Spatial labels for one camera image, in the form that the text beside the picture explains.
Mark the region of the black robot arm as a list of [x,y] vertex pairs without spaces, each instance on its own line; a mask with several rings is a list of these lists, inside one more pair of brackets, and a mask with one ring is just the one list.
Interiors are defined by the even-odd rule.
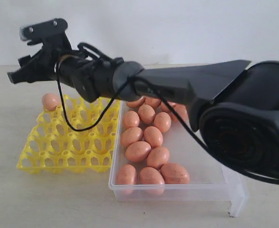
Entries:
[[177,119],[197,143],[226,167],[279,185],[279,61],[249,60],[146,69],[80,43],[76,50],[56,38],[9,72],[13,84],[57,81],[86,101],[99,97],[135,101],[142,96],[184,105]]

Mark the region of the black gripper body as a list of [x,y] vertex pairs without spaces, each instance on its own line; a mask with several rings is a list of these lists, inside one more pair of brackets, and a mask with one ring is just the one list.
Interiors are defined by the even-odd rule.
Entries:
[[33,70],[35,82],[53,81],[54,67],[61,51],[70,51],[71,44],[66,35],[56,35],[43,41],[41,49],[34,55],[27,55],[18,59],[19,66]]

